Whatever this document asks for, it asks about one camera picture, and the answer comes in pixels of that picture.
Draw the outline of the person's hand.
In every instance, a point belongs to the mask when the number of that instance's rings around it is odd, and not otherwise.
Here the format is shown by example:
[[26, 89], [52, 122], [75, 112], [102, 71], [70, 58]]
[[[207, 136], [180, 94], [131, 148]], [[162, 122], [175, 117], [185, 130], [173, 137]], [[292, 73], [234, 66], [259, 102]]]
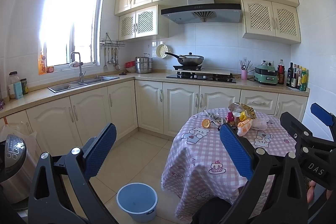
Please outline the person's hand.
[[[311, 180], [309, 182], [309, 189], [307, 191], [307, 203], [311, 203], [314, 197], [314, 189], [316, 186], [316, 182]], [[332, 190], [327, 190], [326, 192], [326, 199], [328, 200], [330, 196], [332, 195], [333, 191]]]

